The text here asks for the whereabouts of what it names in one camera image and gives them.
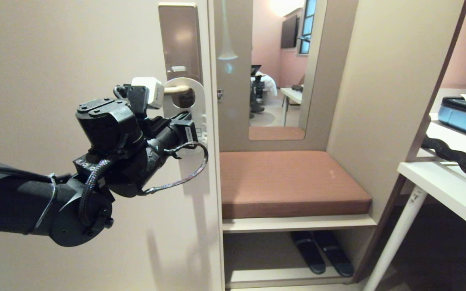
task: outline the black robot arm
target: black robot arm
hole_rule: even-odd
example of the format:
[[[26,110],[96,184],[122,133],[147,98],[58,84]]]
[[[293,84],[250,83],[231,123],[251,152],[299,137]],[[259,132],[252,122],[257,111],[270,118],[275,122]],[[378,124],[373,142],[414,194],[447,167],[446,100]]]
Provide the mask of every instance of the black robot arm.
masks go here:
[[[124,197],[146,195],[182,184],[204,169],[208,153],[197,142],[189,112],[148,118],[149,94],[156,92],[127,84],[114,92],[119,99],[95,99],[77,110],[91,148],[74,160],[75,175],[45,176],[0,164],[0,232],[50,236],[65,247],[81,245],[113,225],[110,190]],[[167,158],[179,158],[179,149],[196,146],[203,148],[205,159],[195,173],[142,190]]]

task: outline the desk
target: desk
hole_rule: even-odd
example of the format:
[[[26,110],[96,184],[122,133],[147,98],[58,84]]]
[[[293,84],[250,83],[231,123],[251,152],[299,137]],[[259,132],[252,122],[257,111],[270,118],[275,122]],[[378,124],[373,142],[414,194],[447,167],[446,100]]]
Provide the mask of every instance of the desk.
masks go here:
[[[292,101],[301,104],[301,97],[302,94],[300,91],[294,91],[291,88],[281,88],[280,92],[283,93],[283,120],[282,126],[285,126],[285,122],[287,121],[287,110],[289,109],[289,99]]]
[[[452,149],[466,151],[466,144],[462,144],[462,140],[466,140],[466,135],[460,134],[458,131],[431,122],[428,134],[431,138],[444,140]],[[375,269],[371,273],[368,283],[364,287],[364,291],[374,291],[379,285],[416,214],[418,214],[427,193],[466,221],[466,174],[463,173],[458,164],[437,160],[401,162],[398,171],[416,186]]]

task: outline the light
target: light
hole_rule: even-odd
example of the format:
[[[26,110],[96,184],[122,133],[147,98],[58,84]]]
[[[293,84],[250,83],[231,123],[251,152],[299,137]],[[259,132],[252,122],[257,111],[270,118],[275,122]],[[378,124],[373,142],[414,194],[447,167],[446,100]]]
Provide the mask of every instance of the light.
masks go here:
[[[305,5],[305,0],[270,0],[269,5],[274,14],[283,17],[296,8],[302,8]]]

